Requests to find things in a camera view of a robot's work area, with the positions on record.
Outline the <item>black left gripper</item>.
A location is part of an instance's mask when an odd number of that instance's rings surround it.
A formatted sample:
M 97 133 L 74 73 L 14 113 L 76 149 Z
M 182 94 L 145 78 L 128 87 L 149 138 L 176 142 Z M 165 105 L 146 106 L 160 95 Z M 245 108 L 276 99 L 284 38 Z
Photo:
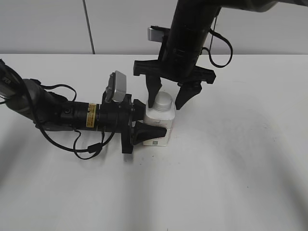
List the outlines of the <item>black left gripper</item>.
M 138 99 L 131 101 L 131 95 L 126 94 L 120 103 L 106 102 L 107 94 L 102 97 L 99 109 L 97 130 L 109 132 L 109 137 L 103 142 L 108 144 L 116 133 L 121 134 L 121 150 L 123 154 L 132 154 L 133 145 L 141 142 L 165 137 L 166 128 L 151 126 L 139 122 L 144 119 L 146 104 Z M 132 121 L 136 121 L 132 132 Z

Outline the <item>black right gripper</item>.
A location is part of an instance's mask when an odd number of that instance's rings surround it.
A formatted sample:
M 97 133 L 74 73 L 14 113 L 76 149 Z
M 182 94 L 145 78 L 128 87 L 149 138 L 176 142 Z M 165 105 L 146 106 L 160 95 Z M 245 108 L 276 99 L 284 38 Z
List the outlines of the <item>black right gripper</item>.
M 201 81 L 213 84 L 216 74 L 213 70 L 186 64 L 176 57 L 166 58 L 168 36 L 163 36 L 162 45 L 157 60 L 134 61 L 133 75 L 146 75 L 148 90 L 148 107 L 152 108 L 159 90 L 162 87 L 161 78 L 182 83 L 175 100 L 177 110 L 180 110 L 191 98 L 201 90 Z

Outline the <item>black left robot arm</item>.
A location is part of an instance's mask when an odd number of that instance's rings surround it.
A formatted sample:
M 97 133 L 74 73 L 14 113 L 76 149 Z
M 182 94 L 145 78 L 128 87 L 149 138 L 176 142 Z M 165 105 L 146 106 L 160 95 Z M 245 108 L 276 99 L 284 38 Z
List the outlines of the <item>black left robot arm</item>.
M 54 146 L 73 152 L 89 153 L 92 157 L 99 154 L 116 133 L 121 135 L 122 153 L 131 154 L 133 147 L 141 142 L 154 138 L 162 138 L 167 129 L 144 124 L 143 116 L 146 105 L 131 99 L 127 94 L 127 77 L 114 71 L 108 80 L 101 104 L 71 101 L 54 93 L 60 87 L 42 85 L 36 79 L 22 79 L 11 67 L 0 63 L 0 96 L 9 109 L 30 119 L 42 135 Z M 60 145 L 51 139 L 48 131 L 74 131 L 78 134 L 83 130 L 100 132 L 99 143 L 86 149 L 77 149 Z

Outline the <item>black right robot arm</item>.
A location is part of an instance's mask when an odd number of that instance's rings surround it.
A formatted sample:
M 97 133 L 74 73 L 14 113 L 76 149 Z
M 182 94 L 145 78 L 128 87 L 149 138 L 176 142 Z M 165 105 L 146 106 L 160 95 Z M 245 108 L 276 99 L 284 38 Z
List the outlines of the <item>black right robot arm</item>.
M 208 34 L 231 43 L 211 26 L 222 8 L 263 13 L 277 4 L 276 0 L 179 0 L 170 28 L 151 26 L 149 40 L 160 42 L 156 60 L 135 61 L 133 74 L 145 75 L 148 90 L 148 106 L 154 106 L 155 98 L 162 87 L 161 79 L 176 82 L 180 87 L 175 107 L 180 110 L 186 102 L 202 90 L 202 82 L 213 84 L 213 70 L 196 65 Z

